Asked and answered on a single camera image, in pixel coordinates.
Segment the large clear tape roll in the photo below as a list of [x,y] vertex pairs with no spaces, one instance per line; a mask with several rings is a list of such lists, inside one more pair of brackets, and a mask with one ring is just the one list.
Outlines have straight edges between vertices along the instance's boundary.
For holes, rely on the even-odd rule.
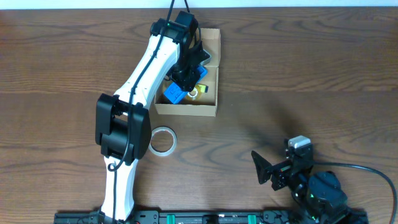
[[149,150],[155,156],[170,156],[175,152],[177,144],[177,135],[173,129],[166,126],[159,126],[152,130]]

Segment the open cardboard box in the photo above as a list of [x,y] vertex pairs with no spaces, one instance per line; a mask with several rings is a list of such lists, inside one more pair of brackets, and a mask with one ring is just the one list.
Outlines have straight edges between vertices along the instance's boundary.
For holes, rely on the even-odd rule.
[[208,87],[206,93],[201,92],[194,100],[186,96],[181,102],[172,104],[165,96],[164,91],[171,84],[164,81],[158,89],[154,106],[158,114],[186,115],[186,116],[210,116],[215,117],[218,106],[218,75],[221,59],[221,30],[202,28],[201,39],[203,49],[211,55],[210,62],[205,65],[207,74],[199,81],[199,84]]

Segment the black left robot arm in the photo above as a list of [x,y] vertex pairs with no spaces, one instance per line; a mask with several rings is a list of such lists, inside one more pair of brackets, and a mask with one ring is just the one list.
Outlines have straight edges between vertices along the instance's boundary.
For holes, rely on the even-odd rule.
[[201,78],[199,67],[211,55],[195,37],[198,21],[181,11],[174,21],[159,19],[150,28],[146,51],[127,81],[113,95],[96,103],[95,141],[106,163],[106,193],[99,223],[124,223],[134,208],[137,163],[152,137],[149,109],[165,77],[183,91]]

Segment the blue plastic tape dispenser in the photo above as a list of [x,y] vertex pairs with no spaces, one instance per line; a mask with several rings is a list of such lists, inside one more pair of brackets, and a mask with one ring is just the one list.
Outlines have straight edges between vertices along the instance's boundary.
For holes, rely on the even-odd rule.
[[[203,66],[198,66],[196,69],[197,72],[200,74],[200,79],[201,80],[203,77],[206,76],[207,69]],[[169,85],[165,91],[164,91],[164,96],[166,99],[168,99],[172,104],[178,104],[180,103],[183,98],[185,98],[188,95],[187,91],[183,91],[176,83],[172,82],[171,85]]]

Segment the small yellow tape roll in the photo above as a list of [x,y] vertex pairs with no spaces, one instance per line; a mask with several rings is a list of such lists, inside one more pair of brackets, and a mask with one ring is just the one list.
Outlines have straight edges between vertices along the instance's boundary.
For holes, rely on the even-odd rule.
[[190,101],[198,100],[201,97],[201,90],[199,87],[195,87],[191,92],[188,92],[186,99]]

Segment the yellow and black marker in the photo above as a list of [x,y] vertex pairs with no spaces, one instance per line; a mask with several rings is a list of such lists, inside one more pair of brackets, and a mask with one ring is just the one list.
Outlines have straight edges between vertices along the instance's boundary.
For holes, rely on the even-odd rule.
[[200,93],[207,93],[207,92],[208,92],[208,86],[207,86],[207,85],[204,85],[204,84],[197,84],[195,87],[197,88],[197,90],[198,90]]

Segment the black mounting rail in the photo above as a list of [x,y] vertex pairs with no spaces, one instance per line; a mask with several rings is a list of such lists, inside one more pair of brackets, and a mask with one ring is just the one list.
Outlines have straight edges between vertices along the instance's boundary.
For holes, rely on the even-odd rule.
[[263,212],[158,212],[136,211],[127,220],[113,220],[101,212],[56,213],[56,224],[130,223],[130,224],[277,224],[277,223],[328,223],[321,218],[300,217],[288,210]]

